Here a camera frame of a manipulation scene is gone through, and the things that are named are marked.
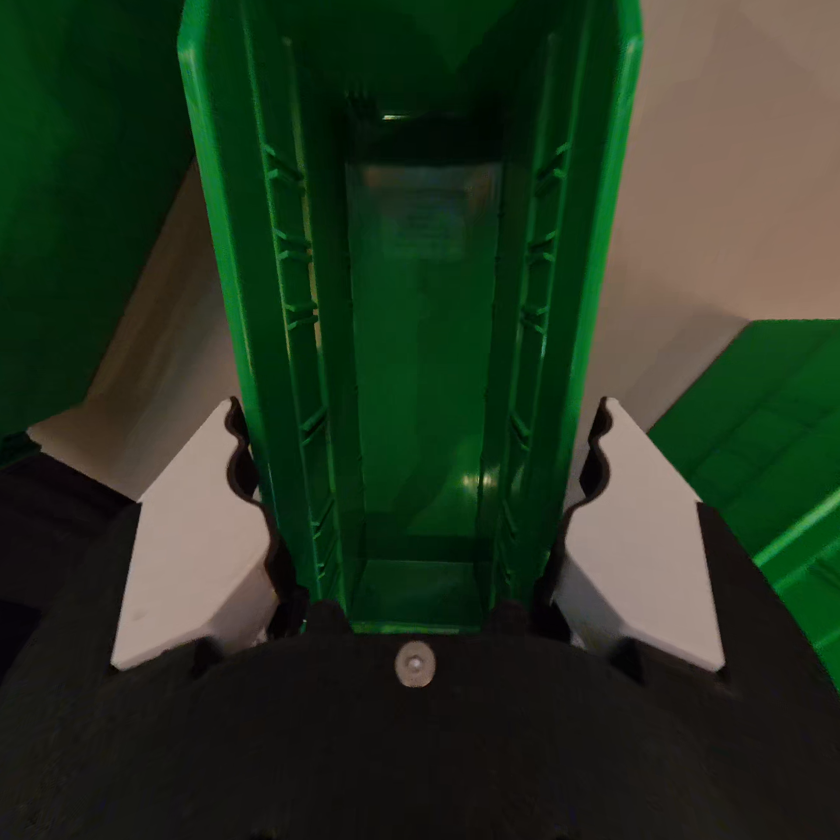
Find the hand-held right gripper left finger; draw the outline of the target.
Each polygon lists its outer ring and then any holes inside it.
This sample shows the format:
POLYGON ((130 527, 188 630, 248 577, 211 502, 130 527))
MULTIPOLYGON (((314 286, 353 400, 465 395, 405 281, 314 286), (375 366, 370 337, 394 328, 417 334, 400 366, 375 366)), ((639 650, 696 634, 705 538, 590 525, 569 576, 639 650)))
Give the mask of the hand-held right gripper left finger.
POLYGON ((299 627, 308 594, 259 496, 249 444, 229 397, 140 497, 114 668, 200 639, 228 655, 299 627))

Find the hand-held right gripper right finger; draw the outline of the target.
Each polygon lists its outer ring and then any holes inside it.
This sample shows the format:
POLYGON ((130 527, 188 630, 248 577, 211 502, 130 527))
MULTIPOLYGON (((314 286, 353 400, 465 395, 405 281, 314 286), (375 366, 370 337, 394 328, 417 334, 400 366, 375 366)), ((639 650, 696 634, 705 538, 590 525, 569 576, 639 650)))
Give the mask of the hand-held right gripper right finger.
POLYGON ((717 673, 726 658, 698 495, 613 397, 598 406, 589 446, 553 596, 573 644, 609 658, 640 642, 717 673))

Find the green plastic bin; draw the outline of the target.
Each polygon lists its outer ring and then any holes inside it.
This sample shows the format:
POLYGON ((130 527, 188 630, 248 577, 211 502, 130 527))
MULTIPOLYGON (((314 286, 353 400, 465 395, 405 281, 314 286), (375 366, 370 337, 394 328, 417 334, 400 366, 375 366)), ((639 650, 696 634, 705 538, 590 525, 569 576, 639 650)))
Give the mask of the green plastic bin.
POLYGON ((551 599, 643 48, 635 1, 185 2, 273 634, 551 599))
POLYGON ((839 684, 839 321, 745 326, 648 435, 839 684))
POLYGON ((1 2, 3 468, 85 398, 193 157, 183 6, 1 2))

